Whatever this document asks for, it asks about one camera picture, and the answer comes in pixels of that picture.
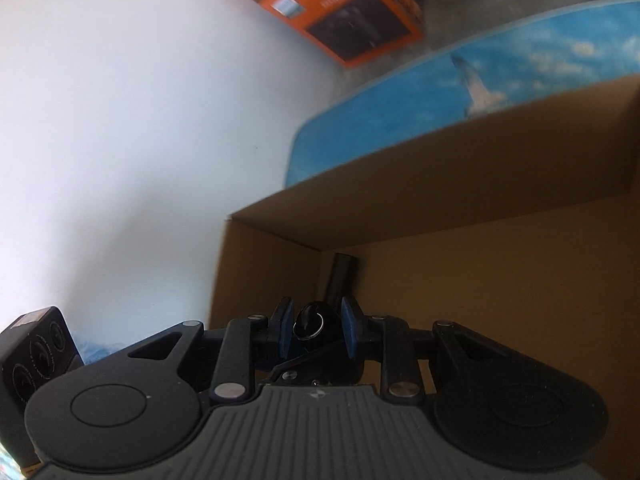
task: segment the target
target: blue board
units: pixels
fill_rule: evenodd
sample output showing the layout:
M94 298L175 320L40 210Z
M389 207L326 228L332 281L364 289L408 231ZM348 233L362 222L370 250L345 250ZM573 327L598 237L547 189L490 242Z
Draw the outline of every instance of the blue board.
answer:
M640 72L640 0L543 14L423 58L309 120L286 186L505 107Z

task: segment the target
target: orange box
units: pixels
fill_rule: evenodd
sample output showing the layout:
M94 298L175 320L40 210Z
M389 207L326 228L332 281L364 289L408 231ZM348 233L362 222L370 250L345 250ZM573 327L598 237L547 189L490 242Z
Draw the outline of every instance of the orange box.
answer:
M254 0L344 66L422 37L423 0Z

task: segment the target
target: white surface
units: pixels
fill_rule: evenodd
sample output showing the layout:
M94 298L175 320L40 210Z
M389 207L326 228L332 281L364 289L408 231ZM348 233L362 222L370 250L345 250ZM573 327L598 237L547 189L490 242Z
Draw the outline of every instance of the white surface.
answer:
M0 0L0 326L206 320L223 219L281 187L335 72L251 0Z

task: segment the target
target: white label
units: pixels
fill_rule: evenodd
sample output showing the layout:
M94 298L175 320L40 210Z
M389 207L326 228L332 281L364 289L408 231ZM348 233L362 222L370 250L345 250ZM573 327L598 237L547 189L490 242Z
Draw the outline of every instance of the white label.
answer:
M276 0L271 7L287 18L293 18L305 10L296 0Z
M41 308L40 310L34 310L33 312L29 312L22 316L16 321L11 328L15 328L17 326L26 325L27 323L33 323L35 321L39 321L42 316L44 316L49 311L49 307Z

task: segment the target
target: camera lens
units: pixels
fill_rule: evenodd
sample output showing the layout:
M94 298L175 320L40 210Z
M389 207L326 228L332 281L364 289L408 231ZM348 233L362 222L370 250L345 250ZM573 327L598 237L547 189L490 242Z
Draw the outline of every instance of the camera lens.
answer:
M53 355L51 355L47 342L42 336L36 336L36 339L29 343L29 351L31 352L31 361L37 372L45 379L49 379L53 373L54 364Z
M22 365L15 365L14 367L14 388L18 393L18 397L24 402L27 402L36 391L36 385L33 383L29 371Z
M55 321L51 323L49 334L53 341L53 346L58 350L58 352L62 352L65 349L65 335L62 333L60 325Z

